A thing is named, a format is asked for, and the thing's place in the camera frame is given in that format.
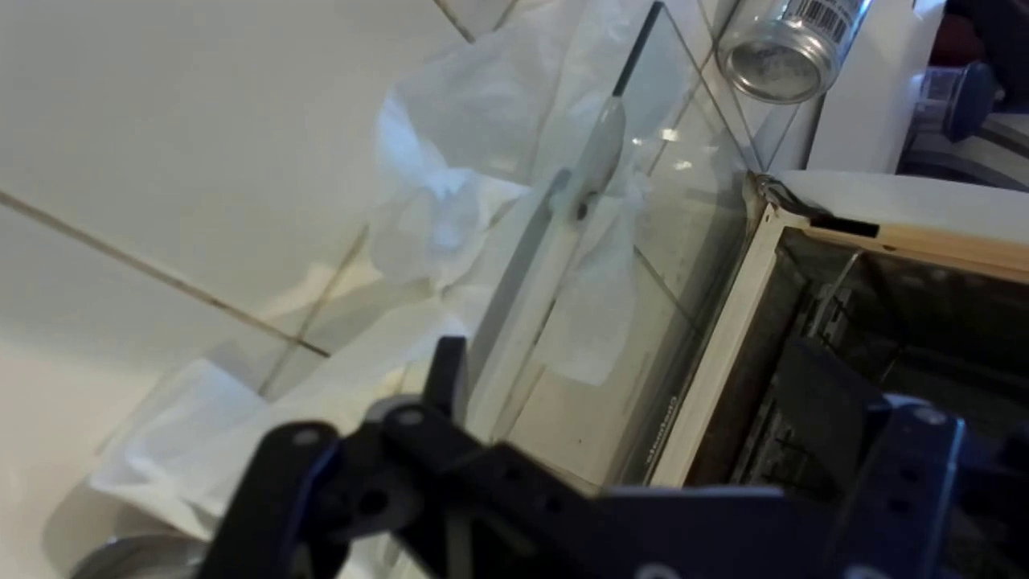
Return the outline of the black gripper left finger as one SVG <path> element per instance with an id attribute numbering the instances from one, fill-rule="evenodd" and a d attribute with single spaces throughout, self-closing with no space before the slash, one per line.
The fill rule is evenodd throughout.
<path id="1" fill-rule="evenodd" d="M 336 579 L 378 533 L 432 579 L 598 579 L 562 522 L 581 500 L 458 424 L 463 355 L 463 338 L 442 338 L 426 394 L 383 403 L 354 433 L 329 420 L 263 433 L 196 579 Z"/>

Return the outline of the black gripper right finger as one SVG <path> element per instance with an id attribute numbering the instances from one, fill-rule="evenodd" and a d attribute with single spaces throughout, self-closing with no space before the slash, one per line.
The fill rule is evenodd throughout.
<path id="1" fill-rule="evenodd" d="M 825 549 L 825 579 L 941 579 L 953 518 L 1027 562 L 1027 430 L 979 442 L 964 417 L 889 395 Z"/>

